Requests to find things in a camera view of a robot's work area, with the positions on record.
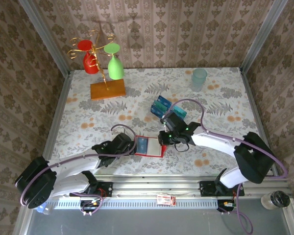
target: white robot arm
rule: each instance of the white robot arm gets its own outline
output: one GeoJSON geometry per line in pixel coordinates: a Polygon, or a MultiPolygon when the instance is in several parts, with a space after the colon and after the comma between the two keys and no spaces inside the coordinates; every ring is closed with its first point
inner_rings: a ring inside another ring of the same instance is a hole
{"type": "Polygon", "coordinates": [[[100,167],[110,165],[119,156],[135,152],[136,142],[120,133],[112,141],[94,145],[83,153],[67,158],[46,161],[43,157],[38,157],[15,182],[22,194],[21,203],[32,209],[49,198],[64,194],[96,194],[99,182],[94,173],[100,167]]]}
{"type": "Polygon", "coordinates": [[[161,122],[168,128],[168,132],[160,131],[158,140],[161,145],[176,145],[183,143],[186,145],[205,146],[220,152],[224,152],[234,157],[238,166],[223,170],[215,181],[216,190],[221,195],[240,183],[251,181],[260,184],[274,160],[249,144],[265,150],[273,155],[271,150],[262,139],[253,132],[249,132],[244,137],[244,141],[238,139],[225,139],[224,134],[209,133],[199,123],[191,122],[187,125],[174,112],[165,115],[161,122]]]}
{"type": "MultiPolygon", "coordinates": [[[[165,115],[161,121],[169,129],[168,132],[160,131],[158,140],[161,145],[183,143],[205,146],[236,159],[238,166],[224,169],[215,180],[220,195],[225,195],[229,190],[232,192],[234,186],[246,181],[260,184],[273,164],[271,158],[235,138],[228,140],[222,138],[222,134],[210,135],[209,131],[196,122],[187,125],[174,112],[165,115]]],[[[249,132],[244,138],[245,142],[272,154],[256,133],[249,132]]],[[[31,209],[55,196],[73,192],[95,193],[98,182],[94,173],[97,169],[108,166],[120,154],[134,154],[135,151],[136,142],[121,133],[112,141],[94,145],[81,154],[64,159],[46,161],[39,157],[32,161],[15,182],[22,194],[21,202],[31,209]]]]}

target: patterned wallpaper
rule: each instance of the patterned wallpaper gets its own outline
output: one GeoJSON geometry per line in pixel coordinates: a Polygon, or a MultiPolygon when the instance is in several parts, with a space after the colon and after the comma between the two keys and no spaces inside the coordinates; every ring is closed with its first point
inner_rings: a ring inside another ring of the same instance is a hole
{"type": "Polygon", "coordinates": [[[294,195],[294,0],[289,0],[247,73],[273,152],[294,195]]]}
{"type": "Polygon", "coordinates": [[[0,0],[0,234],[12,234],[14,181],[43,152],[63,81],[18,1],[0,0]]]}
{"type": "Polygon", "coordinates": [[[116,34],[125,68],[239,67],[273,0],[34,2],[63,57],[79,70],[83,56],[67,57],[69,41],[92,29],[116,34]]]}

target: floral tablecloth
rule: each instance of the floral tablecloth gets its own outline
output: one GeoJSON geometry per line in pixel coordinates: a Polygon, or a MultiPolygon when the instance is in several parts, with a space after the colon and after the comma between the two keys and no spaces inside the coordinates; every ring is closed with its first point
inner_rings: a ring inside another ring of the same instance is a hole
{"type": "MultiPolygon", "coordinates": [[[[90,100],[90,84],[101,82],[101,75],[74,71],[52,158],[81,153],[112,140],[117,133],[111,133],[110,128],[118,123],[130,126],[137,135],[157,137],[163,125],[150,107],[158,95],[172,102],[182,98],[199,100],[205,107],[204,124],[208,129],[236,137],[249,131],[257,133],[239,69],[206,70],[205,85],[195,93],[190,88],[193,69],[128,69],[124,76],[126,96],[100,101],[90,100]]],[[[187,123],[199,122],[200,112],[195,103],[183,102],[178,106],[187,111],[187,123]]],[[[189,151],[179,153],[169,146],[163,158],[124,156],[97,174],[218,174],[235,164],[234,158],[213,149],[190,146],[189,151]]]]}

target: gray floor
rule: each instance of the gray floor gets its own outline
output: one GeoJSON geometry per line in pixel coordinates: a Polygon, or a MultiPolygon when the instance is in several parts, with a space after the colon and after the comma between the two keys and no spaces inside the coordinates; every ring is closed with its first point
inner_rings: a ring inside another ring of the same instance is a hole
{"type": "MultiPolygon", "coordinates": [[[[290,234],[281,210],[268,211],[260,200],[240,200],[253,223],[254,235],[290,234]]],[[[83,216],[78,210],[35,212],[28,235],[244,235],[236,215],[216,210],[100,210],[83,216]]]]}

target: wooden base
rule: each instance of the wooden base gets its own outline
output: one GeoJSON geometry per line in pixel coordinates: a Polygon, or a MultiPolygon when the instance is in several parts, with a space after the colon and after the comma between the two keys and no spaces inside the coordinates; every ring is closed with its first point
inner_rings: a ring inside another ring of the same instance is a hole
{"type": "Polygon", "coordinates": [[[124,80],[113,80],[107,82],[108,90],[104,82],[94,83],[90,85],[91,100],[100,100],[126,95],[124,80]]]}

